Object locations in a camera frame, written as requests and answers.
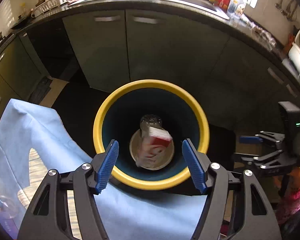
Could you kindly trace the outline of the pink sleeved right forearm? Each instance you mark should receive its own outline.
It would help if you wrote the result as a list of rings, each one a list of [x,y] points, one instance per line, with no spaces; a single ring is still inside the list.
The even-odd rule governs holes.
[[[280,201],[275,215],[279,225],[284,224],[300,210],[300,189],[293,189],[288,184],[288,178],[283,179],[283,188],[279,189]]]

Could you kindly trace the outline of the person right hand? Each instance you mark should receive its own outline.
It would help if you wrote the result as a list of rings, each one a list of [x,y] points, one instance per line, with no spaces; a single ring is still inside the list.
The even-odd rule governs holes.
[[[288,176],[288,184],[293,188],[293,189],[300,189],[300,167],[295,167],[292,169],[292,171],[287,174]],[[274,176],[273,177],[274,185],[278,189],[283,188],[283,176]]]

